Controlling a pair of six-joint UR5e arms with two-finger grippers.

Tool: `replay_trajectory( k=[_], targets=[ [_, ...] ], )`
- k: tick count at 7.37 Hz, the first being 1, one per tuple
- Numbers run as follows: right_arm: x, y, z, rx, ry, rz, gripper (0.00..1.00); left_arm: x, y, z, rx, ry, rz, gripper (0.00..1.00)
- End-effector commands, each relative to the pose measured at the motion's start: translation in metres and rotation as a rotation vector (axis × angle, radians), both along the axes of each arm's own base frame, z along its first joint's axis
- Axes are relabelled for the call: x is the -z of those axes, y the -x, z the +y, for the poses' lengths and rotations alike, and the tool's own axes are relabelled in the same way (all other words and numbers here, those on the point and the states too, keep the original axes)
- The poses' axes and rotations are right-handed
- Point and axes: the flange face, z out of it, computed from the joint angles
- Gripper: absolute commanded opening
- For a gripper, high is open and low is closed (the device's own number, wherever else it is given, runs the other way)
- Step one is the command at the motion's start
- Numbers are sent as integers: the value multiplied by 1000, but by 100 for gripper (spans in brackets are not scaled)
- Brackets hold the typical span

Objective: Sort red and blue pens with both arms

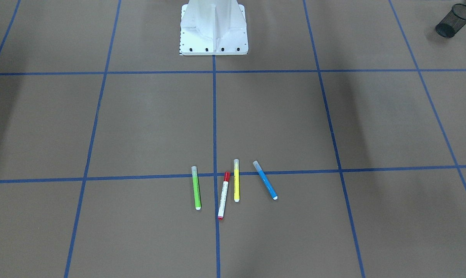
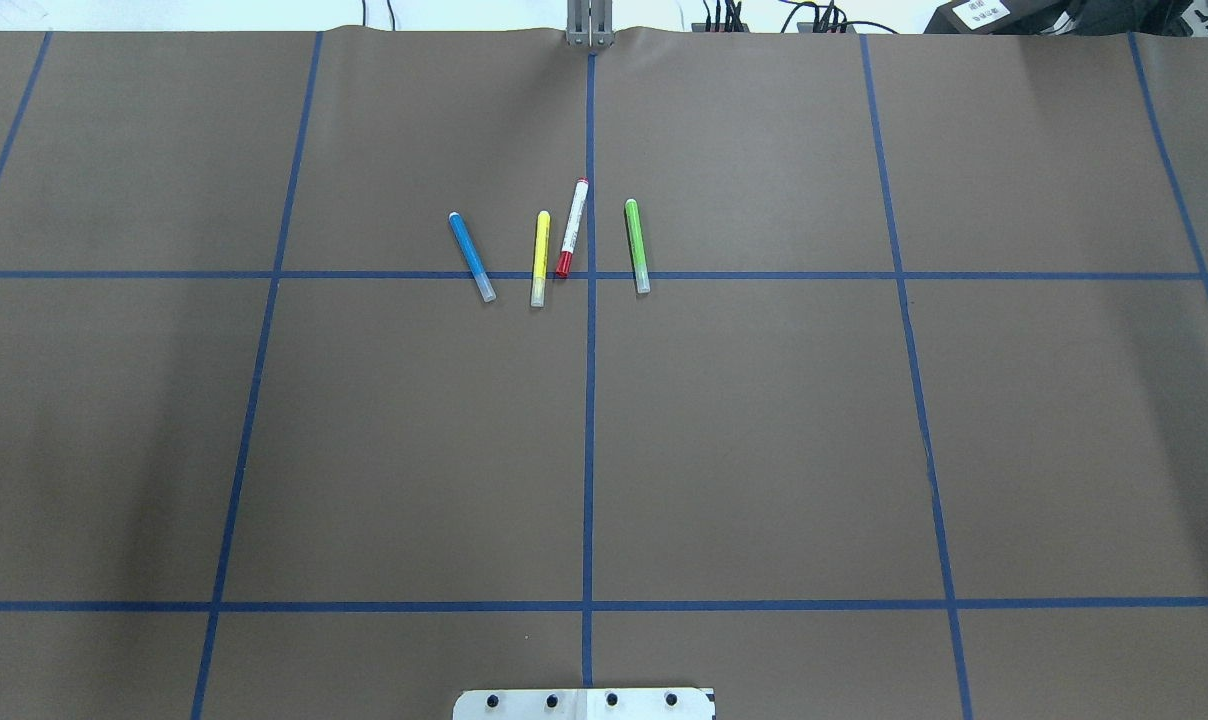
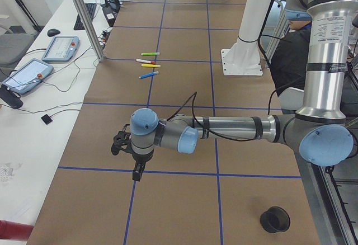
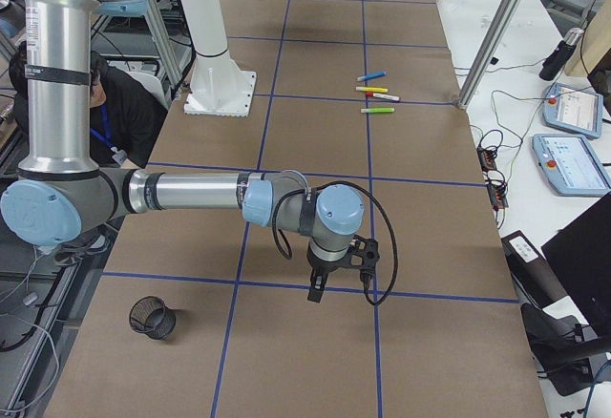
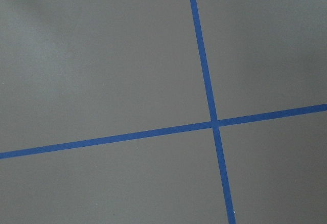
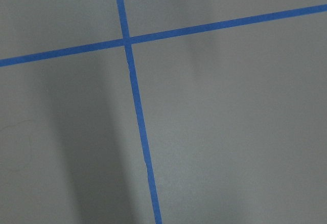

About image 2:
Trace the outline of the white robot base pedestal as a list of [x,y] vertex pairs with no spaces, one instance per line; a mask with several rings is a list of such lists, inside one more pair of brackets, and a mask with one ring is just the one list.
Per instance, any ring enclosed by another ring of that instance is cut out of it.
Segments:
[[457,698],[453,719],[715,719],[712,689],[489,689]]

